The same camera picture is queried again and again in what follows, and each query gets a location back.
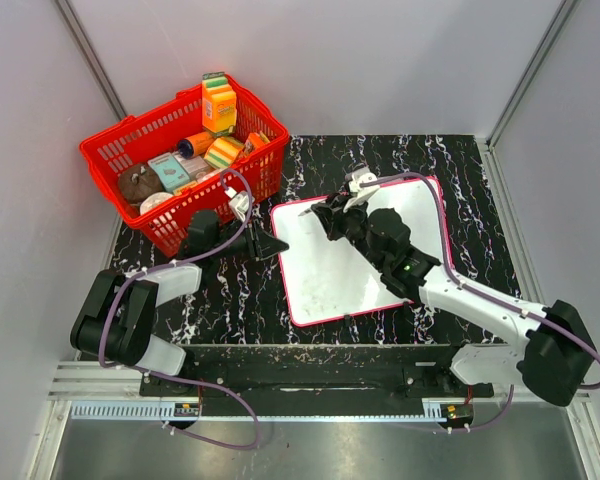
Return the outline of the black whiteboard marker pen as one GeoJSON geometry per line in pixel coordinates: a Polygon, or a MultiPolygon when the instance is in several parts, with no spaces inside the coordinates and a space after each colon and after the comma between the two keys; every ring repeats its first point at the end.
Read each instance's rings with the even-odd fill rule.
{"type": "Polygon", "coordinates": [[[315,213],[314,209],[308,208],[308,209],[305,209],[305,210],[301,211],[299,213],[299,216],[302,217],[302,216],[313,214],[313,213],[315,213]]]}

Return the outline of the pink framed whiteboard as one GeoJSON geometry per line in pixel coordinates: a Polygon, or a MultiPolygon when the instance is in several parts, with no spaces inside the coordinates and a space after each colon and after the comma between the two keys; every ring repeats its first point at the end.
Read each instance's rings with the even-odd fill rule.
{"type": "MultiPolygon", "coordinates": [[[[428,178],[385,184],[368,203],[368,210],[393,208],[411,229],[411,242],[442,259],[451,248],[447,226],[439,222],[433,196],[443,196],[439,182],[428,178]]],[[[271,211],[274,235],[289,244],[279,254],[280,269],[292,323],[307,327],[406,303],[390,293],[380,274],[342,238],[330,241],[314,214],[299,213],[322,201],[315,197],[278,205],[271,211]]]]}

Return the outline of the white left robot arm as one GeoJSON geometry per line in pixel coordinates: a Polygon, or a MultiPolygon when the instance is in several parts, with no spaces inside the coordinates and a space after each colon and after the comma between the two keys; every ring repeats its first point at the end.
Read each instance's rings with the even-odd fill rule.
{"type": "Polygon", "coordinates": [[[176,258],[196,260],[182,267],[162,264],[138,277],[100,271],[70,334],[76,350],[103,356],[107,362],[162,374],[175,395],[191,392],[197,381],[186,351],[153,334],[156,309],[206,287],[224,257],[266,260],[289,249],[273,234],[239,221],[223,225],[212,210],[192,215],[176,258]]]}

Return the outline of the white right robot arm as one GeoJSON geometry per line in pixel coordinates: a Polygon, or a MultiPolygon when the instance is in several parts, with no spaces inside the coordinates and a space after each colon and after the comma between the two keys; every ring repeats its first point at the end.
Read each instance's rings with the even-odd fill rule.
{"type": "Polygon", "coordinates": [[[309,208],[330,241],[345,239],[380,275],[394,296],[449,312],[501,338],[513,348],[513,383],[542,400],[567,406],[593,363],[590,335],[572,305],[551,306],[509,297],[455,272],[447,262],[411,242],[411,231],[393,208],[334,193],[309,208]]]}

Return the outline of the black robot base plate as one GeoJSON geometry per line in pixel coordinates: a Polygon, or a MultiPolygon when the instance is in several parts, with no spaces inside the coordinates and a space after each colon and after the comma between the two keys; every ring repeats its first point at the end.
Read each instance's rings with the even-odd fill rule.
{"type": "Polygon", "coordinates": [[[397,416],[425,399],[491,399],[451,373],[456,348],[416,345],[194,345],[185,375],[234,391],[261,417],[397,416]]]}

